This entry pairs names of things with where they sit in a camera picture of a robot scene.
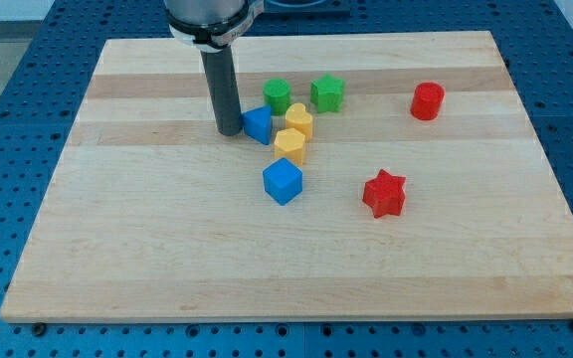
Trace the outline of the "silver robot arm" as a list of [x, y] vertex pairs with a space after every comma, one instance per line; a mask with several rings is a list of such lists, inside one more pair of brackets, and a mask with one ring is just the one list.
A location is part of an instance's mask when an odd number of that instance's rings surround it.
[[169, 30], [181, 43], [217, 53], [244, 35], [264, 12], [263, 0], [164, 0]]

